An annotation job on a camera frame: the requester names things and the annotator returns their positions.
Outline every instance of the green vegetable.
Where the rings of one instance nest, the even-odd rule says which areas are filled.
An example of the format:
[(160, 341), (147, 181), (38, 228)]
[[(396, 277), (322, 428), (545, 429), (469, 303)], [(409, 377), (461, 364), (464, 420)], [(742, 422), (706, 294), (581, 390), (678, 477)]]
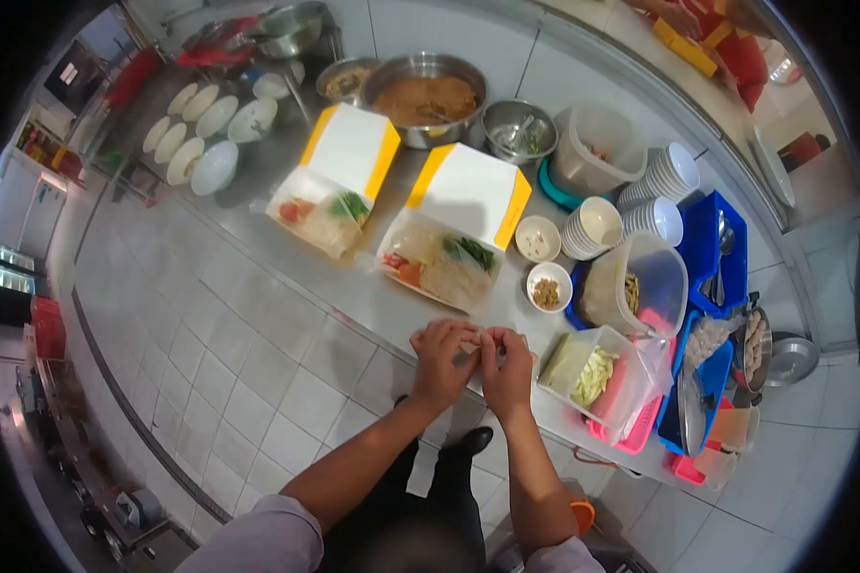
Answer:
[(580, 379), (570, 393), (570, 399), (584, 408), (595, 402), (596, 398), (605, 392), (617, 358), (617, 354), (605, 352), (597, 346), (583, 367)]
[(363, 204), (363, 200), (354, 191), (344, 191), (329, 207), (329, 211), (336, 216), (344, 216), (348, 212), (354, 217), (358, 224), (363, 224), (369, 217), (369, 209)]
[(469, 253), (470, 257), (474, 258), (485, 271), (491, 272), (491, 269), (493, 269), (493, 252), (482, 246), (478, 241), (464, 236), (458, 239), (451, 236), (443, 238), (443, 250), (447, 252), (449, 257), (461, 260), (462, 257), (459, 249)]

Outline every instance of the refrigerator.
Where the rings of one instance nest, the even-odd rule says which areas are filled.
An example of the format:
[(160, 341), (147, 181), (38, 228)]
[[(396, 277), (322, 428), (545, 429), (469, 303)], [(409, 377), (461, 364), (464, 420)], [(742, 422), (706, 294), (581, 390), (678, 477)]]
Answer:
[(0, 244), (0, 324), (22, 327), (32, 321), (32, 296), (49, 294), (41, 261)]

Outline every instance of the hand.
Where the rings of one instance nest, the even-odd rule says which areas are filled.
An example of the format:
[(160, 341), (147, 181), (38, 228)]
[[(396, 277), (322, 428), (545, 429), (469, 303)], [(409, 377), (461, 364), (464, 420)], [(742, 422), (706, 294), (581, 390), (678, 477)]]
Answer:
[(458, 367), (453, 364), (463, 342), (481, 344), (478, 327), (458, 320), (431, 321), (411, 336), (411, 346), (417, 352), (417, 375), (411, 397), (436, 415), (456, 403), (469, 383), (471, 372), (481, 363), (481, 352), (476, 350)]
[[(490, 328), (482, 334), (481, 342), (484, 400), (501, 425), (507, 426), (517, 415), (532, 413), (534, 355), (529, 352), (526, 338), (509, 328)], [(499, 367), (498, 350), (505, 355)]]
[(654, 0), (649, 3), (649, 6), (650, 12), (665, 20), (681, 36), (692, 40), (700, 38), (698, 18), (691, 14), (690, 10), (681, 4), (680, 0), (675, 3), (666, 2), (666, 0)]

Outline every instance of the person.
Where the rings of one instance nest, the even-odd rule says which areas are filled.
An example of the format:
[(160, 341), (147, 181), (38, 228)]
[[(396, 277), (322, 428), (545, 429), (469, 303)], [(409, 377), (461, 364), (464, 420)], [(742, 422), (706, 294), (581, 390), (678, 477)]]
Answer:
[[(460, 345), (478, 347), (457, 361)], [(427, 497), (405, 487), (417, 439), (483, 373), (484, 399), (506, 436), (510, 510), (531, 573), (604, 573), (576, 536), (568, 493), (545, 450), (530, 405), (533, 355), (507, 328), (433, 321), (411, 338), (413, 390), (375, 424), (262, 498), (183, 561), (207, 571), (482, 571), (484, 539), (471, 495), (471, 458), (493, 438), (475, 428), (439, 452)]]
[(734, 89), (749, 112), (768, 82), (768, 63), (756, 37), (773, 38), (744, 0), (624, 0), (662, 18), (685, 38), (699, 41), (718, 66), (714, 75)]

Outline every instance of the tomato slice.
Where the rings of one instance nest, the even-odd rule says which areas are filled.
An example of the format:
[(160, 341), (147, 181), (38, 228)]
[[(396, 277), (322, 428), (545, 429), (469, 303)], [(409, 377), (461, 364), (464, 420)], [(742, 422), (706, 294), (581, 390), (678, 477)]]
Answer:
[(421, 288), (421, 263), (405, 263), (398, 268), (398, 278), (413, 287)]
[(296, 223), (300, 218), (300, 208), (295, 202), (287, 201), (280, 204), (277, 214), (287, 223)]
[(409, 262), (407, 258), (401, 257), (398, 253), (386, 255), (384, 260), (385, 264), (390, 266), (392, 269), (400, 269), (401, 265), (406, 265)]

